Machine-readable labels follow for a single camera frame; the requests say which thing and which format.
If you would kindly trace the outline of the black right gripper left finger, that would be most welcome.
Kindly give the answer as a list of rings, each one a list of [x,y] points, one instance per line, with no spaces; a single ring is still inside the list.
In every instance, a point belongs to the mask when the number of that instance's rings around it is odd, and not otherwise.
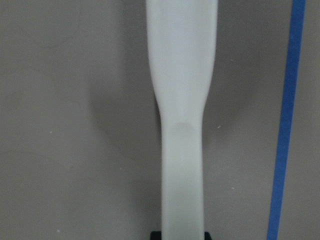
[[[152,231],[150,233],[150,240],[162,240],[162,232],[161,231]]]

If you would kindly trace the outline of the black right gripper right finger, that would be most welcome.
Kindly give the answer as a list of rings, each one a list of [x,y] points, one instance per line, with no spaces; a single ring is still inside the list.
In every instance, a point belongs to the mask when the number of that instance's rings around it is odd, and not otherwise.
[[[211,234],[207,231],[204,232],[204,240],[212,240]]]

